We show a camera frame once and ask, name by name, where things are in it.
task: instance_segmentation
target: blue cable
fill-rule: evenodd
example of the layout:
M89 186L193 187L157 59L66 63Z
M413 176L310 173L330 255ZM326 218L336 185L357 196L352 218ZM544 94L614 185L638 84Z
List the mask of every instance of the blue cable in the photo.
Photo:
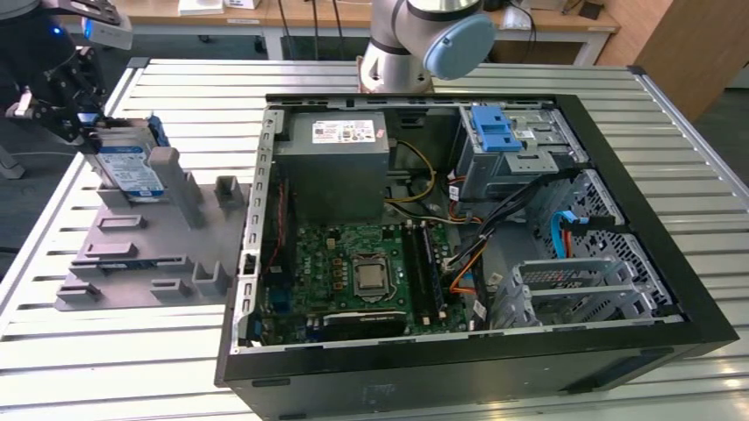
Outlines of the blue cable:
M587 218L577 218L571 211L559 210L551 215L551 244L553 246L553 252L559 259L565 259L564 242L561 241L561 218L567 222L577 221L580 224L587 224Z

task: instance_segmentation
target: power supply label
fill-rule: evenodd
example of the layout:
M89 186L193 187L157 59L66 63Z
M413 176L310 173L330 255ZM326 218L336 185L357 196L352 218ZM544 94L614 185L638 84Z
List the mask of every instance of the power supply label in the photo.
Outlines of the power supply label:
M140 146L103 146L98 161L118 188L142 199L164 195L164 185L146 164L146 152Z
M312 143L364 143L375 141L372 120L318 120L312 125Z

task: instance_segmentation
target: green circuit board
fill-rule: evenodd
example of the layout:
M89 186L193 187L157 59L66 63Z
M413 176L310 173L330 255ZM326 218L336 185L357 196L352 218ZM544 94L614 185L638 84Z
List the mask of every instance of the green circuit board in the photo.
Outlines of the green circuit board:
M440 225L428 228L433 255L449 252L447 234ZM445 304L445 317L427 325L412 315L412 296L403 259L399 225L301 226L297 231L296 281L290 289L290 314L329 314L341 311L393 310L407 315L407 334L460 332L465 329L459 299ZM385 261L387 293L361 297L354 289L354 265L361 259ZM308 342L305 319L278 317L276 340L284 344Z

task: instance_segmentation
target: metal slat surface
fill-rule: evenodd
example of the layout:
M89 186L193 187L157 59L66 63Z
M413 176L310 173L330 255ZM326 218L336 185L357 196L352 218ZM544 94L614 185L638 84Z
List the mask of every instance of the metal slat surface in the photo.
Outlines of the metal slat surface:
M266 93L354 91L354 66L340 62L152 60L140 73L112 109L120 117L153 111L164 119L180 163L200 183L217 175L250 181ZM730 196L730 175L704 164L696 140L620 68L489 65L435 86L440 92L580 97L740 340L605 393L345 419L746 419L749 214L744 197ZM13 419L257 419L212 385L221 305L67 313L51 308L99 203L98 178L87 166L75 168L79 163L69 170L69 193L50 203L42 235L14 263L17 276L3 282L17 288L0 316L0 411Z

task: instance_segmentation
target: motherboard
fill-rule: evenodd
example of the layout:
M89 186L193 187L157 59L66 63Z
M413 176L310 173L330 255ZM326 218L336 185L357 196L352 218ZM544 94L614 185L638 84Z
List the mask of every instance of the motherboard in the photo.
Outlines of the motherboard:
M272 341L464 331L461 301L441 281L448 255L441 225L300 226L293 283L269 291Z

